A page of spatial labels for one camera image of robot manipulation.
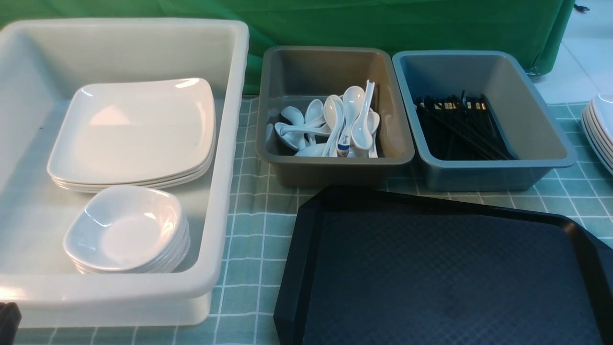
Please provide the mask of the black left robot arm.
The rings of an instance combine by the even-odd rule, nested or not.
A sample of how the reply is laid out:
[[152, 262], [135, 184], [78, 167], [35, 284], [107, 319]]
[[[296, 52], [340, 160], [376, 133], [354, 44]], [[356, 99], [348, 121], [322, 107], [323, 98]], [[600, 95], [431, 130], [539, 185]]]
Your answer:
[[21, 323], [22, 313], [17, 303], [0, 303], [0, 344], [12, 345]]

